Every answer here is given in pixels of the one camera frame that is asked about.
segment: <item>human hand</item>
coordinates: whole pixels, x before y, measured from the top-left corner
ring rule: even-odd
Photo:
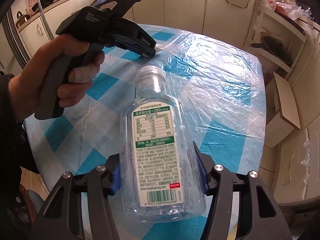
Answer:
[[[61,54],[71,57],[84,54],[89,46],[87,42],[63,34],[38,49],[22,73],[9,82],[9,96],[17,123],[35,112],[50,63]],[[70,72],[70,83],[60,85],[57,90],[61,107],[74,106],[84,97],[103,61],[104,53],[101,51],[87,66],[75,68]]]

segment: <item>metal kettle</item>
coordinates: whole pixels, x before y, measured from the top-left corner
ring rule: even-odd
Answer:
[[[21,11],[17,12],[17,19],[18,21],[16,22],[16,27],[17,29],[24,24],[27,20],[29,20],[31,16],[29,14],[22,14]]]

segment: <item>metal bolt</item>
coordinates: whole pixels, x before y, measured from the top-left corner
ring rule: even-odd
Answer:
[[[216,171],[223,171],[223,166],[221,165],[221,164],[216,164],[215,166],[214,166],[214,169],[216,170]]]
[[[99,165],[97,167],[97,171],[104,171],[106,169],[106,167],[104,165]]]
[[[253,178],[258,177],[258,173],[257,173],[256,171],[250,171],[250,172],[249,172],[249,175],[250,175],[251,177],[253,177]]]
[[[65,179],[68,179],[71,177],[71,172],[67,171],[65,173],[63,173],[62,177],[64,177]]]

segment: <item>tablecloth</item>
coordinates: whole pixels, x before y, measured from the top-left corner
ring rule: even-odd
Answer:
[[[79,104],[57,119],[31,116],[25,126],[44,182],[53,188],[65,171],[89,172],[119,153],[121,110],[134,98],[134,77],[145,65],[165,70],[169,94],[182,103],[192,139],[203,153],[232,172],[258,170],[266,124],[266,100],[261,64],[256,57],[222,41],[187,31],[141,25],[157,42],[154,58],[119,48],[105,48],[106,58],[93,86]],[[121,239],[194,240],[203,231],[206,212],[170,223],[132,224],[125,218],[121,191],[110,205]],[[234,194],[230,227],[237,222]],[[90,224],[82,195],[86,237]]]

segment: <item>bottle label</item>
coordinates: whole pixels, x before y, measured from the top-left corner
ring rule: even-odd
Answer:
[[[140,205],[182,203],[180,163],[172,107],[145,103],[132,113],[134,159]]]

